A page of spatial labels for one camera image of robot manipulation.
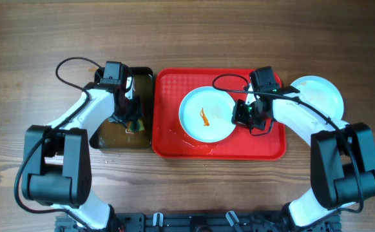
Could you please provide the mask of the green yellow sponge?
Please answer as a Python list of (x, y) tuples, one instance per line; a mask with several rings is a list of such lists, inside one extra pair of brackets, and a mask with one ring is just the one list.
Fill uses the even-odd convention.
[(126, 123), (126, 133), (138, 133), (144, 131), (144, 123), (142, 119), (136, 121), (129, 121)]

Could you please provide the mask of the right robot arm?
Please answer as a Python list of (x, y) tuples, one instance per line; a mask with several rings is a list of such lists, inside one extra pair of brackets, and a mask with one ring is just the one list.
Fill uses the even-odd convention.
[(253, 228), (269, 224), (277, 231), (333, 229), (343, 211), (359, 213), (375, 197), (375, 143), (364, 123), (342, 119), (339, 90), (314, 75), (300, 77), (283, 87), (269, 66), (245, 78), (233, 122), (263, 130), (276, 122), (292, 129), (311, 149), (311, 187), (281, 211), (256, 213)]

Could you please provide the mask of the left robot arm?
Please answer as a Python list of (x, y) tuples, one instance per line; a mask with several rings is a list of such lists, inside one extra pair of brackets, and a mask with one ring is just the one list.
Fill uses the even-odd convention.
[[(134, 94), (136, 67), (108, 61), (94, 81), (81, 87), (80, 99), (61, 117), (30, 126), (23, 162), (14, 181), (17, 205), (32, 214), (63, 212), (83, 231), (122, 231), (113, 207), (91, 190), (89, 140), (108, 121), (126, 131), (143, 130), (140, 97)], [(22, 200), (39, 203), (31, 209)]]

